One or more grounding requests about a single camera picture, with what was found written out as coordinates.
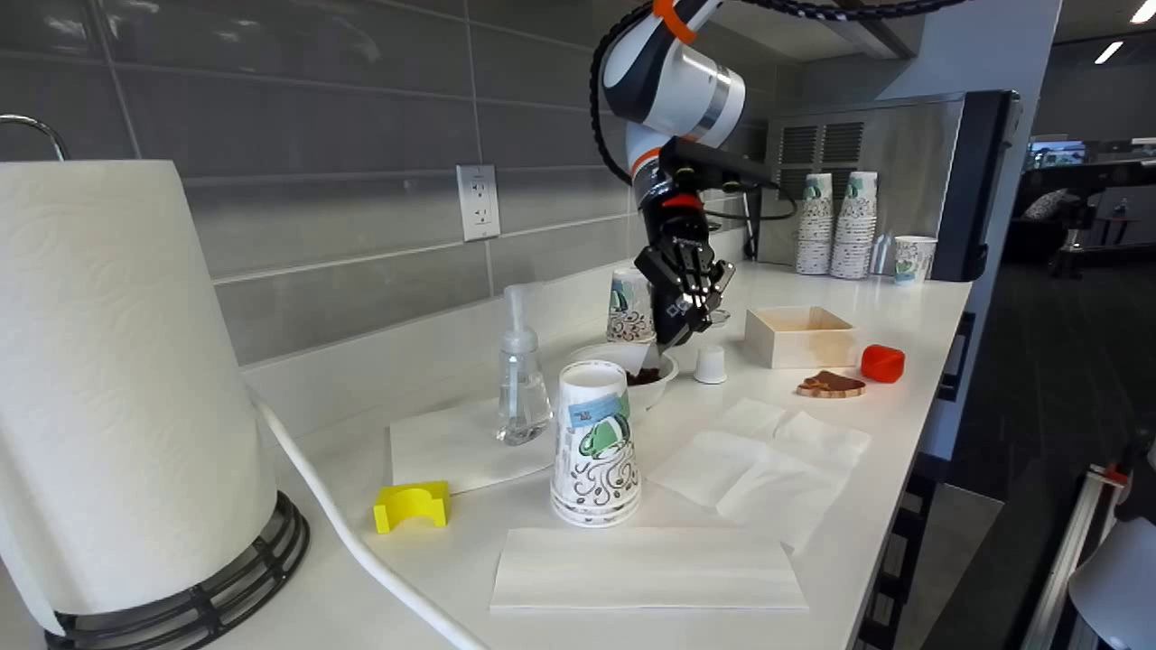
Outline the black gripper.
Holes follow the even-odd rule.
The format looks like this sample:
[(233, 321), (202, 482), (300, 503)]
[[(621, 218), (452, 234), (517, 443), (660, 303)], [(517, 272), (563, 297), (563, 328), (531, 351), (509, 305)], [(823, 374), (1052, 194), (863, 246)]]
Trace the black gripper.
[(729, 319), (723, 292), (739, 267), (708, 246), (706, 203), (695, 190), (647, 197), (645, 222), (647, 246), (637, 267), (652, 280), (653, 343), (684, 345), (690, 328), (708, 331)]

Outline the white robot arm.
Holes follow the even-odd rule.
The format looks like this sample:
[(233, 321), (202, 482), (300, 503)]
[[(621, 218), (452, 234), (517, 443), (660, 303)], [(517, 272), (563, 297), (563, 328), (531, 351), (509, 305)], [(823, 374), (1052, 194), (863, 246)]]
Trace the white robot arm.
[(695, 47), (723, 0), (639, 0), (596, 44), (589, 123), (609, 169), (637, 190), (647, 246), (653, 354), (727, 319), (733, 262), (708, 246), (708, 188), (769, 188), (723, 142), (746, 115), (747, 84)]

